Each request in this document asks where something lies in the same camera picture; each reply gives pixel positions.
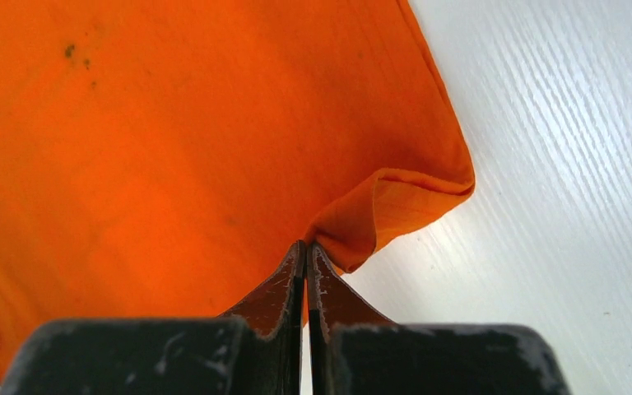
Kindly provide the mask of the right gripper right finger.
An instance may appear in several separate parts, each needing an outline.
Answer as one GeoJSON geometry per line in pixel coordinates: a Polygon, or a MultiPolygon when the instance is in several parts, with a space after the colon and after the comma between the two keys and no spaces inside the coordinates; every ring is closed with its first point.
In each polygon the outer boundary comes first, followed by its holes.
{"type": "Polygon", "coordinates": [[[305,259],[315,394],[568,394],[540,334],[521,325],[395,323],[335,272],[305,259]]]}

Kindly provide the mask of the orange t shirt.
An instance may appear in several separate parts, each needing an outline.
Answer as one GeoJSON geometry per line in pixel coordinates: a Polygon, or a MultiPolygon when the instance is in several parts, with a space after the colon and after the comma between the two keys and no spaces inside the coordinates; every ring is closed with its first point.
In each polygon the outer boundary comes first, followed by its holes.
{"type": "Polygon", "coordinates": [[[43,323],[216,315],[474,188],[406,1],[0,1],[0,382],[43,323]]]}

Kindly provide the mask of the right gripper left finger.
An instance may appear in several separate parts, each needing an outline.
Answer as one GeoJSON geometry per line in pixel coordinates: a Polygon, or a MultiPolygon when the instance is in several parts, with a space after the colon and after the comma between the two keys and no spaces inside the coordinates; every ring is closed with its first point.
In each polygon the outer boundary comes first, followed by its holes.
{"type": "Polygon", "coordinates": [[[13,359],[3,394],[297,394],[306,246],[215,318],[61,319],[13,359]]]}

